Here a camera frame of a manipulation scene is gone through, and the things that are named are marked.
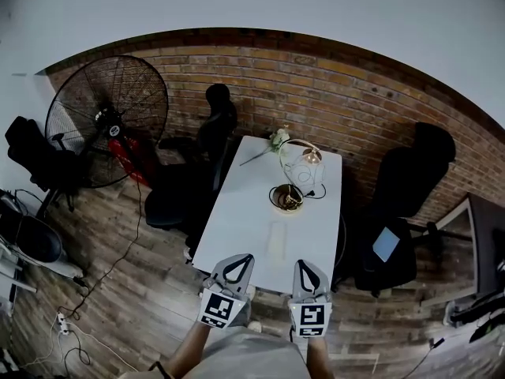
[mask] desk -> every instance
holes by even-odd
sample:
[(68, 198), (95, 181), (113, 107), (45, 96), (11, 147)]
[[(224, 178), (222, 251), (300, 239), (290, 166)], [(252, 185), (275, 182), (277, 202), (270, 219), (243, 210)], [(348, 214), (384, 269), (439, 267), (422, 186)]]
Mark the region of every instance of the desk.
[[(198, 245), (193, 266), (211, 272), (218, 261), (251, 253), (255, 264), (249, 284), (290, 294), (294, 265), (299, 259), (312, 262), (331, 281), (339, 236), (342, 157), (321, 152), (325, 166), (326, 196), (305, 198), (302, 208), (282, 214), (268, 193), (288, 183), (275, 153), (267, 153), (243, 166), (267, 148), (269, 142), (244, 137), (212, 209)], [(288, 144), (286, 161), (305, 147)]]
[[(500, 290), (497, 266), (504, 257), (505, 249), (498, 247), (501, 243), (496, 243), (493, 235), (495, 230), (505, 232), (505, 208), (469, 193), (461, 204), (436, 223), (436, 227), (442, 232), (461, 236), (461, 239), (456, 240), (459, 241), (462, 258), (464, 253), (470, 252), (473, 262), (466, 261), (465, 268), (455, 265), (460, 273), (442, 268), (440, 274), (446, 274), (447, 281), (452, 282), (447, 283), (445, 291), (421, 302), (422, 306), (459, 300), (470, 295), (481, 297)], [(473, 270), (471, 280), (462, 276), (463, 269)]]

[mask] plug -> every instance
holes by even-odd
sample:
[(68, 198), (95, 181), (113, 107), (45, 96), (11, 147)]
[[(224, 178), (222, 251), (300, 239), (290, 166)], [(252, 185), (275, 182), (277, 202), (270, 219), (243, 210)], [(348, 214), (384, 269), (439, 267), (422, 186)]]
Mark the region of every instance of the plug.
[(63, 336), (69, 335), (69, 326), (66, 323), (66, 318), (62, 312), (58, 312), (58, 325), (60, 326), (60, 333)]
[(77, 277), (77, 276), (74, 276), (72, 278), (72, 281), (75, 282), (80, 287), (87, 287), (86, 284), (84, 283), (84, 281), (81, 278)]
[(429, 348), (430, 348), (430, 350), (434, 350), (438, 346), (442, 345), (444, 342), (445, 342), (445, 339), (443, 337), (440, 340), (438, 340), (437, 342), (435, 342), (435, 340), (433, 338), (430, 338), (429, 339)]

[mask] white wall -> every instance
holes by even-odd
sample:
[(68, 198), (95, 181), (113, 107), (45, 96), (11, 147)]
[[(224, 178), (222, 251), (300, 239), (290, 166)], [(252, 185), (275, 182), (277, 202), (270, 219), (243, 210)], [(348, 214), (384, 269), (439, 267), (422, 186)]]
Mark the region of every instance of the white wall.
[[(11, 67), (18, 58), (13, 22), (9, 15), (10, 0), (0, 0), (0, 188), (14, 191), (24, 189), (44, 199), (45, 193), (30, 183), (30, 174), (7, 156), (8, 145), (4, 134), (12, 121), (21, 115), (35, 119), (42, 128), (47, 108), (51, 103), (54, 89), (45, 76), (27, 73), (13, 76), (16, 67)], [(30, 212), (35, 213), (40, 203), (26, 193), (19, 193)]]
[[(8, 75), (32, 75), (73, 54), (152, 32), (270, 28), (404, 62), (505, 126), (505, 0), (9, 0), (9, 7), (9, 31), (0, 44), (0, 71)], [(25, 108), (23, 99), (11, 98)], [(31, 109), (42, 118), (46, 110), (42, 102)]]

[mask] cable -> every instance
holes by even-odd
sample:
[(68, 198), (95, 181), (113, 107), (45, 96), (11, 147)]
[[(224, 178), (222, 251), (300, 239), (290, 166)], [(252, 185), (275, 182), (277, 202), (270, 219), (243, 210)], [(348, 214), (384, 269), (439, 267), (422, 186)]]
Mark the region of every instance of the cable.
[(97, 343), (99, 343), (100, 345), (104, 346), (107, 350), (109, 350), (110, 352), (112, 352), (114, 355), (116, 355), (119, 359), (121, 359), (121, 362), (123, 362), (125, 365), (127, 365), (128, 367), (130, 367), (131, 369), (133, 369), (134, 371), (138, 372), (138, 370), (131, 366), (130, 364), (127, 363), (127, 361), (125, 361), (123, 358), (121, 358), (121, 356), (119, 356), (112, 348), (110, 348), (108, 345), (102, 343), (102, 341), (98, 340), (97, 338), (95, 338), (92, 334), (87, 334), (86, 332), (83, 332), (77, 325), (75, 325), (74, 323), (68, 323), (68, 325), (72, 325), (74, 326), (75, 328), (77, 328), (77, 330), (79, 330), (82, 334), (84, 334), (85, 336), (88, 336), (88, 337), (91, 337), (93, 338), (94, 341), (96, 341)]
[(434, 343), (433, 345), (431, 345), (431, 341), (430, 340), (430, 348), (429, 348), (429, 351), (426, 353), (426, 355), (423, 357), (423, 359), (407, 374), (405, 375), (402, 379), (406, 379), (408, 378), (417, 368), (419, 368), (419, 366), (421, 366), (421, 363), (423, 363), (425, 361), (425, 359), (428, 357), (429, 353), (432, 352), (435, 348), (437, 348), (439, 345), (441, 345), (442, 343), (445, 342), (445, 339), (444, 338), (441, 338), (440, 340), (438, 340), (436, 343)]
[(430, 348), (429, 351), (426, 353), (426, 355), (423, 357), (423, 359), (407, 375), (405, 375), (402, 379), (408, 378), (414, 372), (414, 370), (416, 370), (417, 368), (419, 368), (419, 366), (421, 366), (421, 363), (423, 363), (425, 361), (425, 359), (428, 357), (429, 353), (432, 352), (432, 349), (433, 348)]
[(47, 361), (49, 359), (49, 356), (51, 356), (51, 354), (53, 353), (53, 351), (51, 349), (51, 354), (47, 358), (41, 359), (40, 361), (37, 361), (37, 362), (27, 363), (26, 365), (20, 366), (20, 368), (25, 368), (26, 366), (30, 366), (30, 365), (39, 365), (41, 363), (62, 363), (63, 362), (63, 350), (62, 350), (62, 336), (61, 336), (60, 332), (58, 333), (58, 347), (60, 349), (60, 355), (61, 355), (59, 361)]
[(26, 205), (22, 201), (17, 199), (17, 190), (14, 190), (14, 202), (16, 202), (17, 207), (20, 209), (21, 215), (26, 216), (29, 214), (28, 208), (26, 207)]
[(74, 318), (76, 321), (80, 320), (80, 314), (77, 312), (84, 304), (84, 302), (86, 302), (86, 299), (89, 297), (89, 295), (95, 290), (95, 288), (102, 283), (102, 281), (112, 272), (112, 270), (114, 269), (114, 267), (116, 266), (116, 264), (121, 261), (121, 260), (124, 260), (126, 258), (126, 256), (128, 255), (130, 249), (132, 248), (132, 245), (134, 242), (137, 241), (137, 239), (139, 238), (139, 226), (140, 226), (140, 220), (142, 219), (142, 192), (140, 191), (140, 183), (137, 179), (137, 189), (139, 191), (139, 219), (137, 221), (137, 234), (134, 238), (134, 240), (132, 240), (130, 242), (130, 244), (128, 245), (128, 247), (126, 248), (126, 251), (125, 253), (119, 257), (113, 264), (112, 266), (110, 267), (109, 271), (107, 271), (99, 280), (96, 281), (95, 285), (93, 285), (91, 287), (91, 289), (89, 289), (88, 287), (88, 293), (86, 295), (83, 295), (82, 297), (82, 300), (80, 301), (80, 303), (74, 307), (73, 309), (69, 309), (67, 307), (64, 307), (64, 306), (59, 306), (58, 307), (58, 312), (60, 310), (67, 310), (70, 312), (70, 315), (69, 316), (65, 316), (65, 318), (67, 319), (70, 319), (70, 318)]
[(9, 250), (10, 250), (10, 251), (13, 251), (14, 253), (16, 253), (16, 254), (17, 254), (17, 256), (18, 256), (21, 260), (23, 260), (23, 261), (25, 261), (25, 262), (28, 262), (28, 263), (30, 263), (30, 264), (37, 265), (37, 266), (39, 266), (39, 267), (44, 267), (44, 265), (39, 264), (37, 261), (35, 261), (35, 260), (34, 260), (33, 258), (31, 258), (30, 256), (27, 256), (26, 254), (22, 253), (21, 251), (16, 250), (13, 246), (9, 246)]
[[(65, 377), (70, 377), (70, 372), (69, 372), (69, 367), (66, 365), (66, 357), (69, 356), (70, 352), (72, 351), (75, 351), (75, 350), (78, 350), (79, 351), (79, 359), (80, 361), (85, 364), (86, 366), (90, 366), (92, 364), (92, 360), (89, 358), (89, 354), (86, 350), (83, 350), (82, 349), (82, 346), (80, 345), (80, 340), (79, 340), (79, 336), (76, 334), (76, 332), (73, 332), (71, 331), (75, 337), (77, 338), (77, 342), (79, 343), (79, 347), (74, 347), (74, 348), (70, 348), (66, 354), (65, 354), (65, 357), (63, 358), (63, 362), (65, 363), (65, 371), (66, 371), (66, 376)], [(82, 358), (82, 355), (86, 355), (86, 358), (88, 358), (88, 360), (84, 360)]]
[(51, 354), (53, 353), (53, 350), (54, 350), (54, 343), (53, 343), (53, 327), (54, 327), (54, 324), (56, 323), (56, 319), (58, 317), (57, 316), (54, 316), (54, 320), (53, 320), (53, 324), (50, 326), (49, 328), (49, 341), (50, 341), (50, 351), (49, 351), (49, 354), (47, 354), (45, 357), (37, 357), (35, 358), (32, 362), (29, 362), (23, 366), (20, 366), (20, 368), (25, 368), (26, 366), (30, 366), (30, 365), (36, 365), (38, 363), (43, 363), (45, 362), (46, 359), (48, 359)]
[(30, 191), (26, 190), (26, 189), (15, 189), (14, 190), (14, 195), (16, 195), (17, 192), (22, 192), (22, 193), (27, 193), (28, 195), (31, 195), (32, 197), (34, 197), (38, 202), (40, 202), (41, 204), (43, 204), (43, 201), (37, 197), (34, 193), (31, 193)]
[(324, 189), (324, 194), (323, 195), (321, 195), (320, 197), (314, 197), (314, 195), (316, 195), (316, 194), (314, 193), (314, 190), (312, 190), (307, 195), (304, 195), (303, 198), (323, 199), (324, 197), (326, 197), (326, 187), (324, 186), (324, 184), (321, 184), (321, 186)]

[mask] lamp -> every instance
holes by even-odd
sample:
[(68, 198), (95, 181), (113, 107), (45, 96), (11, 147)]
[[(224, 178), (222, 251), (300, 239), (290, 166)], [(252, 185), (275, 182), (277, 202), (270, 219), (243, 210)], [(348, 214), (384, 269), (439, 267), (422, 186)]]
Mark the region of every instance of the lamp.
[[(292, 163), (282, 161), (282, 147), (286, 143), (300, 143), (307, 146), (300, 156), (297, 156)], [(322, 198), (326, 194), (326, 189), (322, 184), (324, 180), (323, 155), (314, 144), (302, 139), (288, 139), (279, 146), (279, 163), (289, 184), (282, 184), (272, 188), (269, 197), (271, 203), (278, 209), (286, 213), (296, 212), (303, 205), (304, 197)], [(318, 185), (322, 187), (324, 193), (316, 196), (315, 190)]]

